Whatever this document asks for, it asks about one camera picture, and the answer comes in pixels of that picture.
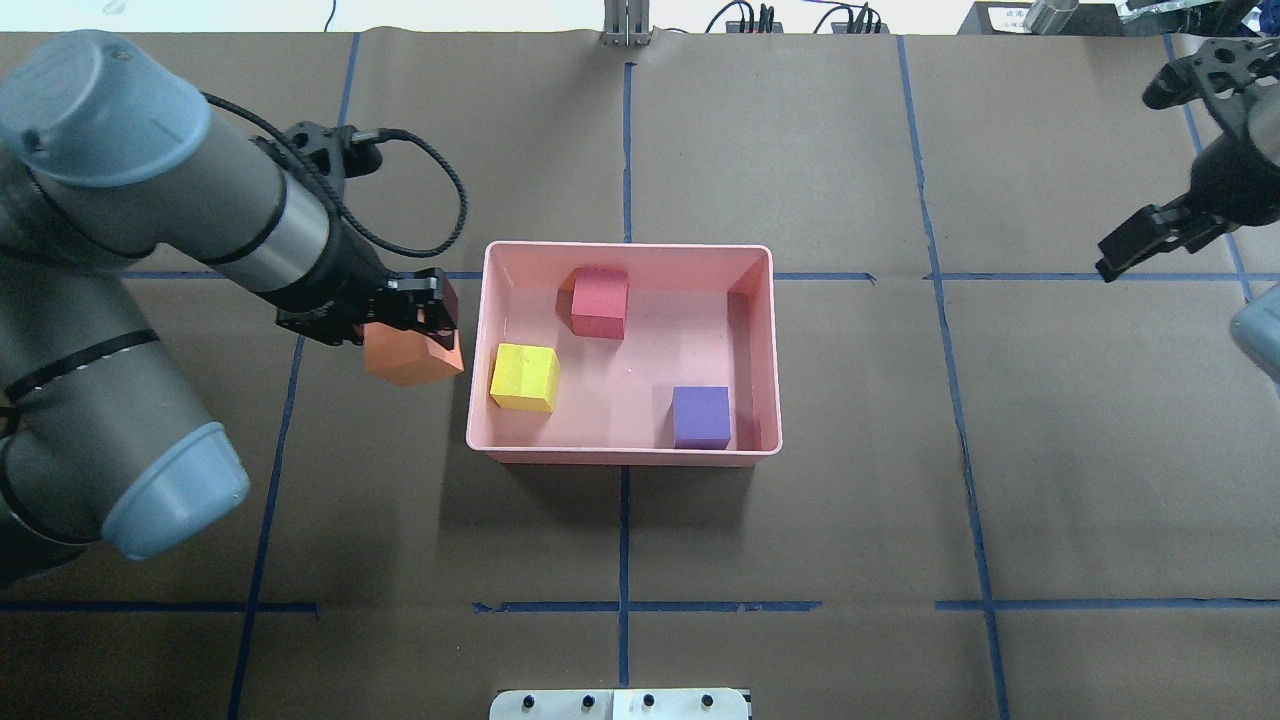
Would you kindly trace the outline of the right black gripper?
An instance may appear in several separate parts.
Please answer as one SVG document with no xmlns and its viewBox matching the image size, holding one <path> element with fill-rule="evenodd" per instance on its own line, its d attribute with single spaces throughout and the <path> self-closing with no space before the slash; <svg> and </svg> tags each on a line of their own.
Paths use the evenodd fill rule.
<svg viewBox="0 0 1280 720">
<path fill-rule="evenodd" d="M 1139 208 L 1098 242 L 1094 269 L 1110 283 L 1156 255 L 1194 254 L 1219 234 L 1277 218 L 1277 165 L 1247 137 L 1224 133 L 1192 163 L 1185 199 Z"/>
</svg>

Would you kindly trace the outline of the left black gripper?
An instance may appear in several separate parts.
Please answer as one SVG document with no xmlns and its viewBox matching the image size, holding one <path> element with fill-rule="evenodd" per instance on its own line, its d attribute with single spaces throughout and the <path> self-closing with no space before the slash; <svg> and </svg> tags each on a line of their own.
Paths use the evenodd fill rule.
<svg viewBox="0 0 1280 720">
<path fill-rule="evenodd" d="M 334 217 L 296 222 L 284 215 L 275 233 L 278 241 L 298 241 L 303 251 L 319 251 L 310 269 L 275 292 L 275 324 L 282 329 L 321 345 L 360 347 L 372 299 L 387 287 L 388 325 L 434 336 L 457 331 L 458 296 L 440 268 L 389 278 L 371 246 Z"/>
</svg>

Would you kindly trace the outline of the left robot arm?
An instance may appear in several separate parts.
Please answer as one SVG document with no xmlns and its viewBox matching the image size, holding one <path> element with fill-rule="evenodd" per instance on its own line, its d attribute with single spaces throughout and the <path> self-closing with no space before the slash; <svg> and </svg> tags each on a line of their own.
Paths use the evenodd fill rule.
<svg viewBox="0 0 1280 720">
<path fill-rule="evenodd" d="M 3 81 L 3 584 L 104 543 L 143 561 L 237 509 L 243 462 L 125 287 L 160 247 L 269 304 L 326 346 L 407 334 L 454 357 L 458 299 L 429 259 L 344 201 L 398 128 L 268 120 L 174 74 L 128 38 L 78 29 Z"/>
</svg>

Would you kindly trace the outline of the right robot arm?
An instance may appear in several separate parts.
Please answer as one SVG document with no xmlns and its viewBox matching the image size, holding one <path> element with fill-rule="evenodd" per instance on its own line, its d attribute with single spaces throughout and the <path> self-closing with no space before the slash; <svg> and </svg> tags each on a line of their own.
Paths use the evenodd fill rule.
<svg viewBox="0 0 1280 720">
<path fill-rule="evenodd" d="M 1201 110 L 1190 120 L 1181 111 L 1164 120 L 1135 99 L 1100 100 L 1098 106 L 1089 128 L 1102 159 L 1100 178 L 1085 184 L 1092 193 L 1181 193 L 1193 150 L 1222 137 Z M 1277 384 L 1239 350 L 1233 318 L 1277 297 L 1277 227 L 1244 225 L 1207 254 L 1207 266 L 1176 255 L 1164 259 L 1165 273 L 1082 284 L 1055 322 L 1057 331 L 1075 334 L 1068 363 L 1091 369 L 1105 392 L 1146 397 L 1171 389 L 1178 398 L 1217 405 L 1276 398 Z"/>
</svg>

